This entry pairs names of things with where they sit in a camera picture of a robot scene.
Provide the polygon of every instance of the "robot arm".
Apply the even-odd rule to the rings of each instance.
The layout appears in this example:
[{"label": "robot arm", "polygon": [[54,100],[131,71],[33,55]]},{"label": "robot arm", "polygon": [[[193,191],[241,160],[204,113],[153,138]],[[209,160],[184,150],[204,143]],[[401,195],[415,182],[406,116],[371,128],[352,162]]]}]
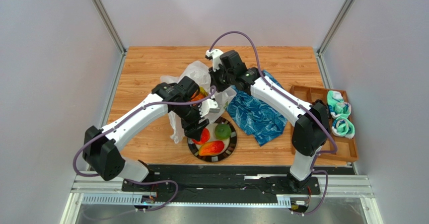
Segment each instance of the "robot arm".
[{"label": "robot arm", "polygon": [[85,143],[99,134],[105,134],[85,148],[85,161],[106,181],[122,177],[141,182],[149,174],[146,164],[122,157],[120,151],[137,133],[170,111],[181,118],[187,137],[200,140],[202,130],[209,124],[205,116],[209,112],[220,111],[216,101],[208,99],[201,104],[186,106],[151,105],[158,102],[189,102],[198,91],[198,84],[188,77],[184,77],[177,84],[158,84],[140,104],[116,121],[101,129],[92,126],[85,132]]},{"label": "robot arm", "polygon": [[[218,49],[213,49],[207,51],[205,57],[213,62],[213,67],[209,69],[209,73],[211,84],[215,85],[218,91],[223,91],[229,86],[235,86],[237,90],[244,91],[270,105],[295,127],[292,144],[297,152],[289,173],[289,186],[292,190],[302,190],[311,177],[310,168],[316,152],[322,148],[327,136],[303,109],[267,85],[264,80],[275,85],[268,77],[260,76],[255,67],[248,69],[236,51],[231,50],[223,53]],[[312,106],[283,89],[277,89],[313,113],[329,132],[326,106],[320,102]]]}]

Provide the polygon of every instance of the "black and white plate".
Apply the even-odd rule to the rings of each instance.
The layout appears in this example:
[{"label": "black and white plate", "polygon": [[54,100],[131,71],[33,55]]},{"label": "black and white plate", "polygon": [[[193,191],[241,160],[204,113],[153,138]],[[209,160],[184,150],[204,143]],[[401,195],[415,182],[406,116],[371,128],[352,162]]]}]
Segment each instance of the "black and white plate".
[{"label": "black and white plate", "polygon": [[235,131],[234,126],[228,120],[224,119],[223,117],[218,118],[214,123],[212,123],[206,127],[210,132],[210,139],[207,142],[219,140],[214,135],[215,134],[214,129],[218,124],[222,124],[222,123],[227,124],[231,128],[231,136],[228,139],[222,140],[224,142],[224,145],[225,145],[224,150],[217,155],[200,156],[198,154],[198,150],[201,147],[201,145],[195,144],[192,141],[192,139],[188,138],[189,149],[191,150],[192,154],[194,154],[195,157],[199,158],[200,160],[204,160],[206,162],[219,162],[221,160],[226,159],[227,157],[229,157],[233,153],[233,151],[235,150],[235,148],[237,146],[237,132]]}]

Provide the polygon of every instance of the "rolled sock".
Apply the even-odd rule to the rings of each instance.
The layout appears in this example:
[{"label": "rolled sock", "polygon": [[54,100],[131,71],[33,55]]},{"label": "rolled sock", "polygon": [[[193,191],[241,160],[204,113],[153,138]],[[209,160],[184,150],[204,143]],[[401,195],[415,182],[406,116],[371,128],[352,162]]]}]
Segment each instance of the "rolled sock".
[{"label": "rolled sock", "polygon": [[338,117],[348,118],[350,116],[351,104],[348,102],[344,102],[344,99],[340,92],[329,91],[327,100],[329,112],[334,119]]},{"label": "rolled sock", "polygon": [[332,133],[338,137],[352,139],[354,137],[354,125],[347,118],[338,117],[332,123]]}]

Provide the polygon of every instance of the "blue towel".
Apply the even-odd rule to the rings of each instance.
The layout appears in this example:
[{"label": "blue towel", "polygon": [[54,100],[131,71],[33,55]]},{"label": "blue towel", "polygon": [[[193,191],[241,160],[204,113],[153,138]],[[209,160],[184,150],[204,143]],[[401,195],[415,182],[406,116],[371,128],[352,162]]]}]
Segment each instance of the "blue towel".
[{"label": "blue towel", "polygon": [[[263,70],[276,85],[281,85]],[[275,139],[283,134],[284,127],[288,122],[283,115],[274,110],[263,101],[247,95],[232,86],[237,92],[235,98],[229,103],[227,111],[237,126],[247,135],[253,134],[259,146]]]}]

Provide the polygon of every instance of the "plastic bag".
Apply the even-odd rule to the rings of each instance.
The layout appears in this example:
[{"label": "plastic bag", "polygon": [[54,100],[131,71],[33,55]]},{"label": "plastic bag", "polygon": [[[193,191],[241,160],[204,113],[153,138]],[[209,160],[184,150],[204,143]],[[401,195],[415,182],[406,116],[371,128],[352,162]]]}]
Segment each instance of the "plastic bag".
[{"label": "plastic bag", "polygon": [[[203,87],[205,91],[210,92],[210,75],[208,74],[207,65],[203,64],[201,61],[195,61],[194,63],[188,65],[183,74],[180,77],[172,76],[161,76],[161,82],[165,83],[177,83],[183,77],[189,77],[193,79],[200,87]],[[227,88],[223,92],[216,92],[214,94],[214,99],[219,104],[221,108],[219,113],[209,113],[206,115],[206,118],[210,123],[214,123],[225,111],[228,104],[235,97],[237,93],[231,87]],[[182,141],[185,136],[185,131],[182,128],[182,123],[180,117],[177,116],[174,112],[168,113],[168,118],[170,119],[170,125],[173,128],[173,135],[170,136],[175,143]]]}]

